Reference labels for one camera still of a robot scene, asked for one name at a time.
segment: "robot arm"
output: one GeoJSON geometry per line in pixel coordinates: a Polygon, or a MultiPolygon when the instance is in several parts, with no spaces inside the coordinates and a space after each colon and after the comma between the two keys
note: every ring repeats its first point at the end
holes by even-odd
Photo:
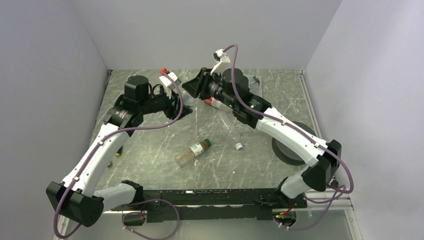
{"type": "MultiPolygon", "coordinates": [[[[124,94],[118,97],[106,117],[104,124],[89,147],[86,154],[74,169],[62,180],[51,182],[47,189],[47,196],[56,209],[64,193],[68,191],[59,213],[77,223],[90,227],[107,210],[119,205],[141,202],[144,200],[143,187],[125,180],[117,186],[96,191],[96,186],[112,156],[132,136],[134,131],[122,131],[114,134],[105,142],[102,139],[119,129],[137,127],[143,122],[143,116],[163,112],[169,119],[175,119],[180,108],[179,96],[172,90],[166,91],[163,81],[158,85],[159,93],[154,94],[154,87],[144,76],[130,77],[124,87],[124,94]],[[100,147],[94,155],[89,155],[98,145],[100,147]],[[89,159],[85,168],[76,177],[77,172],[89,159]]],[[[188,106],[183,106],[179,119],[192,113],[188,106]]]]}
{"type": "Polygon", "coordinates": [[[280,183],[276,195],[281,201],[290,202],[310,189],[325,191],[339,164],[334,157],[318,148],[318,144],[336,155],[340,155],[341,145],[335,140],[327,143],[324,139],[313,136],[299,127],[305,135],[317,142],[317,144],[312,144],[301,133],[286,125],[286,123],[290,123],[296,126],[272,107],[268,101],[252,94],[249,91],[249,80],[241,70],[236,68],[234,72],[235,85],[243,102],[256,111],[282,120],[283,123],[252,113],[243,107],[234,93],[227,54],[220,49],[213,56],[216,61],[214,68],[202,68],[194,79],[183,83],[182,87],[194,98],[205,100],[214,97],[232,108],[232,113],[238,121],[272,136],[301,157],[307,166],[280,183]]]}

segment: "plastic bottle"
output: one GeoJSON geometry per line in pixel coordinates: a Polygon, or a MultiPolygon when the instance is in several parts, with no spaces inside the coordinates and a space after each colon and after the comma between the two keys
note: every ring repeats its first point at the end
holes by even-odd
{"type": "Polygon", "coordinates": [[[182,102],[184,103],[184,105],[192,106],[195,102],[195,99],[192,98],[192,96],[190,96],[188,93],[184,92],[182,94],[182,102]]]}
{"type": "Polygon", "coordinates": [[[236,127],[233,124],[233,121],[230,120],[228,114],[222,111],[219,111],[215,115],[216,120],[221,124],[221,126],[228,133],[228,142],[233,145],[237,150],[242,150],[243,145],[240,140],[240,133],[237,131],[236,127]]]}
{"type": "Polygon", "coordinates": [[[176,163],[181,167],[184,167],[191,160],[195,159],[195,157],[208,150],[211,145],[211,141],[209,141],[207,138],[203,141],[199,141],[198,143],[193,144],[187,149],[187,151],[175,155],[176,163]]]}

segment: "black joint housing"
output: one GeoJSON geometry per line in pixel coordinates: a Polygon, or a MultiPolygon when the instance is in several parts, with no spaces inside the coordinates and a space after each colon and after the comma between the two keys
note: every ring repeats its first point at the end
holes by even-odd
{"type": "Polygon", "coordinates": [[[131,76],[124,86],[123,97],[140,103],[149,97],[149,80],[145,76],[131,76]]]}
{"type": "Polygon", "coordinates": [[[143,196],[143,186],[142,185],[135,183],[133,181],[130,181],[130,180],[123,180],[121,183],[130,185],[131,187],[133,187],[135,189],[135,195],[134,195],[134,198],[132,199],[131,204],[143,202],[145,200],[145,198],[143,196]]]}
{"type": "MultiPolygon", "coordinates": [[[[338,141],[332,140],[327,146],[327,149],[332,153],[338,157],[341,156],[342,145],[338,141]]],[[[301,176],[306,185],[313,190],[324,192],[340,164],[337,159],[327,152],[324,152],[323,155],[319,155],[316,159],[318,159],[318,162],[314,166],[308,167],[301,176]]]]}
{"type": "MultiPolygon", "coordinates": [[[[65,186],[53,181],[47,186],[45,192],[54,210],[58,207],[66,189],[65,186]]],[[[81,192],[70,190],[60,208],[59,214],[85,227],[90,227],[102,215],[103,200],[102,197],[88,197],[82,195],[81,192]]]]}
{"type": "MultiPolygon", "coordinates": [[[[249,96],[249,79],[243,75],[243,72],[236,68],[234,69],[234,78],[235,78],[235,87],[237,88],[237,92],[240,95],[241,99],[245,99],[249,96]]],[[[228,68],[224,72],[222,72],[222,88],[224,90],[224,93],[227,95],[234,96],[234,89],[232,85],[232,78],[231,78],[231,69],[228,68]]]]}
{"type": "MultiPolygon", "coordinates": [[[[250,98],[247,98],[249,100],[245,101],[245,103],[250,107],[253,108],[256,111],[259,111],[261,113],[265,112],[268,108],[271,108],[272,105],[262,97],[255,95],[253,93],[250,93],[250,98]]],[[[241,123],[249,125],[251,128],[255,129],[256,124],[258,123],[258,120],[263,119],[264,117],[261,115],[258,115],[256,113],[253,113],[243,107],[237,99],[234,100],[234,108],[232,111],[232,114],[239,120],[241,123]]]]}

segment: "gray marble surface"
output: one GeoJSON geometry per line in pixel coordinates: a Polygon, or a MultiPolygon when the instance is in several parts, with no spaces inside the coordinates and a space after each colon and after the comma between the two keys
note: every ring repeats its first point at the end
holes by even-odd
{"type": "MultiPolygon", "coordinates": [[[[173,70],[181,81],[191,80],[194,70],[173,70]]],[[[243,70],[261,76],[263,97],[292,121],[313,127],[306,96],[292,70],[243,70]]],[[[108,109],[120,94],[128,77],[143,75],[153,84],[159,83],[159,70],[114,70],[98,114],[94,135],[99,132],[108,109]]],[[[240,189],[275,188],[287,176],[299,170],[281,162],[273,153],[271,137],[236,122],[244,145],[237,151],[227,142],[228,135],[214,119],[218,109],[196,99],[193,113],[170,127],[136,131],[123,146],[121,156],[114,156],[113,166],[102,175],[97,189],[113,187],[131,180],[144,189],[240,189]],[[208,138],[211,148],[197,157],[197,163],[179,167],[174,155],[192,144],[208,138]]],[[[146,115],[142,126],[157,126],[170,121],[163,113],[146,115]]]]}

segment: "purple cable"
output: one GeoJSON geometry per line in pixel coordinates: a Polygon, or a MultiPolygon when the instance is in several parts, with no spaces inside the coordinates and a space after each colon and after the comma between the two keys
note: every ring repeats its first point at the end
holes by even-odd
{"type": "MultiPolygon", "coordinates": [[[[344,185],[341,185],[340,186],[340,189],[343,189],[343,190],[345,190],[345,186],[344,185]]],[[[321,214],[321,216],[319,216],[319,218],[314,222],[314,223],[312,223],[311,225],[309,225],[309,226],[305,226],[305,227],[286,227],[286,229],[287,230],[292,230],[292,231],[303,231],[303,230],[309,230],[309,229],[311,229],[311,228],[313,228],[313,227],[315,227],[317,224],[319,224],[320,222],[321,222],[321,220],[327,215],[327,213],[329,212],[329,209],[330,209],[330,206],[331,206],[331,204],[333,203],[333,201],[334,201],[334,199],[336,199],[337,197],[336,197],[336,194],[337,194],[337,191],[335,191],[334,192],[334,194],[332,195],[332,198],[329,200],[329,204],[327,205],[327,207],[324,209],[324,212],[321,214]]]]}
{"type": "MultiPolygon", "coordinates": [[[[163,125],[159,125],[159,126],[144,126],[144,127],[128,127],[128,128],[122,128],[122,129],[119,129],[117,131],[114,131],[114,132],[109,133],[108,135],[104,136],[104,138],[102,138],[99,142],[103,142],[104,143],[104,142],[106,142],[107,139],[109,139],[113,135],[118,134],[118,133],[122,133],[122,132],[126,132],[126,131],[154,130],[154,129],[165,128],[165,127],[168,127],[168,126],[174,124],[181,117],[181,114],[183,114],[183,106],[184,106],[183,105],[183,94],[181,93],[181,90],[178,88],[178,85],[174,82],[174,80],[172,80],[172,78],[170,76],[168,76],[168,74],[166,72],[164,72],[164,71],[161,70],[160,73],[162,75],[164,75],[165,77],[167,77],[171,81],[172,85],[174,86],[174,88],[178,92],[179,103],[180,104],[179,104],[179,112],[178,112],[177,116],[175,117],[175,119],[172,120],[169,123],[166,123],[166,124],[163,124],[163,125]]],[[[85,159],[84,163],[81,165],[81,168],[76,173],[75,177],[79,178],[81,176],[81,174],[83,173],[84,169],[87,167],[87,165],[89,164],[90,160],[93,158],[94,154],[100,148],[100,146],[101,145],[99,143],[97,143],[94,146],[93,150],[87,156],[87,158],[85,159]]],[[[54,231],[54,234],[56,235],[56,237],[58,237],[59,239],[69,238],[81,226],[81,224],[78,224],[78,226],[76,226],[75,229],[73,229],[67,235],[62,235],[59,232],[59,230],[58,230],[58,222],[59,222],[59,212],[60,212],[60,209],[62,208],[62,205],[64,204],[64,201],[65,201],[66,196],[68,195],[69,191],[74,187],[75,183],[76,183],[75,179],[73,179],[70,182],[69,186],[66,188],[65,192],[63,193],[62,197],[60,198],[59,203],[57,204],[56,210],[54,211],[53,231],[54,231]]]]}
{"type": "Polygon", "coordinates": [[[176,213],[176,227],[175,227],[175,229],[168,236],[163,237],[163,238],[151,238],[151,237],[145,236],[145,235],[139,233],[138,231],[136,231],[134,229],[131,229],[128,226],[126,226],[125,223],[124,223],[125,218],[127,216],[129,216],[129,215],[135,215],[135,214],[139,215],[140,212],[136,212],[136,211],[129,212],[129,213],[125,214],[122,217],[122,226],[124,227],[124,229],[126,229],[126,230],[130,231],[131,233],[136,234],[136,235],[138,235],[138,236],[140,236],[142,238],[148,239],[148,240],[165,240],[165,239],[169,239],[170,237],[172,237],[177,232],[178,227],[180,226],[180,223],[181,223],[180,222],[180,214],[178,213],[178,209],[177,209],[177,207],[175,207],[175,205],[173,205],[172,203],[170,203],[167,200],[159,199],[158,198],[158,199],[150,199],[150,200],[146,200],[146,201],[141,201],[141,202],[137,202],[137,203],[126,204],[126,206],[140,205],[140,204],[145,204],[145,203],[154,202],[154,201],[160,201],[160,202],[167,203],[168,205],[170,205],[175,210],[175,213],[176,213]]]}
{"type": "MultiPolygon", "coordinates": [[[[257,111],[255,109],[249,107],[245,102],[243,102],[242,98],[239,95],[239,92],[237,91],[236,80],[235,80],[236,79],[236,77],[235,77],[236,59],[237,59],[237,52],[239,51],[239,46],[237,46],[237,44],[231,44],[231,45],[227,46],[226,48],[224,48],[223,52],[225,53],[226,51],[228,51],[231,48],[234,48],[234,57],[232,58],[232,62],[231,62],[231,84],[232,84],[232,89],[235,93],[235,96],[237,97],[237,100],[240,102],[240,104],[243,107],[245,107],[250,112],[252,112],[254,114],[258,114],[260,116],[270,118],[270,119],[275,120],[277,122],[283,123],[283,120],[279,119],[278,117],[271,116],[271,115],[265,114],[263,112],[257,111]]],[[[307,138],[313,145],[315,145],[317,143],[315,140],[313,140],[311,137],[309,137],[306,133],[304,133],[302,130],[300,130],[298,127],[294,126],[293,124],[287,122],[287,123],[285,123],[285,125],[289,126],[293,130],[300,133],[302,136],[307,138]]],[[[340,192],[340,193],[344,193],[344,194],[350,194],[354,190],[354,180],[352,178],[351,171],[349,171],[349,169],[348,169],[348,166],[345,164],[345,162],[342,161],[342,159],[340,159],[339,156],[334,154],[332,151],[328,150],[327,148],[325,148],[321,145],[319,145],[318,147],[320,149],[324,150],[326,153],[330,154],[333,158],[335,158],[337,160],[337,162],[339,162],[340,165],[344,168],[344,170],[346,171],[347,177],[349,178],[349,187],[350,187],[349,190],[341,190],[341,187],[340,188],[336,188],[334,186],[330,186],[330,187],[332,189],[336,190],[336,192],[340,192]]]]}
{"type": "Polygon", "coordinates": [[[303,197],[306,199],[306,200],[308,200],[309,202],[312,202],[312,203],[314,203],[314,204],[325,204],[325,203],[329,203],[329,202],[331,202],[331,201],[333,201],[333,200],[337,200],[337,199],[339,199],[344,193],[343,192],[338,192],[338,191],[335,191],[336,193],[340,193],[339,195],[337,195],[337,196],[333,196],[332,198],[330,198],[330,199],[327,199],[327,200],[324,200],[324,201],[315,201],[315,200],[313,200],[312,198],[309,198],[309,197],[307,197],[306,196],[306,194],[303,194],[303,197]]]}

